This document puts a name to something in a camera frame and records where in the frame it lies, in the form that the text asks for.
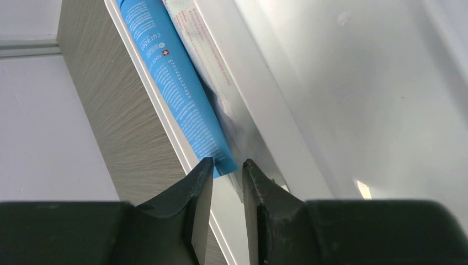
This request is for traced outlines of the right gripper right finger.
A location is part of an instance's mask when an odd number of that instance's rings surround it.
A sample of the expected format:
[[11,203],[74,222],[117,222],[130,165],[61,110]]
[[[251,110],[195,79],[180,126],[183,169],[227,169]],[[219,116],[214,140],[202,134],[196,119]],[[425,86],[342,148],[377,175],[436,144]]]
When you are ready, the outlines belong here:
[[467,237],[437,202],[302,201],[251,159],[242,179],[251,264],[467,263]]

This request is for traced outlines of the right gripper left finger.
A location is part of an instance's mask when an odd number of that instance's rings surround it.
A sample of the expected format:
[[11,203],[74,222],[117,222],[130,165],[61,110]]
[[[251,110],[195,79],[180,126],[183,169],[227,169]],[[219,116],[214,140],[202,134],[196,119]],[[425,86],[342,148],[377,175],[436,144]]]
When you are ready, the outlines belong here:
[[2,264],[203,264],[214,162],[139,204],[3,202]]

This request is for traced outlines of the white toothpaste tube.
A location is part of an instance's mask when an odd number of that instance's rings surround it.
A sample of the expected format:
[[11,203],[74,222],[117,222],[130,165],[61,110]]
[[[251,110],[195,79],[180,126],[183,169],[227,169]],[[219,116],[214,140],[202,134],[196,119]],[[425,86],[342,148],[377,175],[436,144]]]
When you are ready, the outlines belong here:
[[165,1],[170,18],[208,87],[208,97],[240,161],[262,161],[266,146],[194,1]]

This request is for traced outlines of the blue toothpaste tube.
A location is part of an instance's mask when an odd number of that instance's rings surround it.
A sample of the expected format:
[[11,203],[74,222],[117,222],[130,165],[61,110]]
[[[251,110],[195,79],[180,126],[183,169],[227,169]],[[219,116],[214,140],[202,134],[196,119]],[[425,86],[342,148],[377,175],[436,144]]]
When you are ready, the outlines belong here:
[[187,51],[162,1],[117,1],[140,57],[198,160],[215,178],[238,165]]

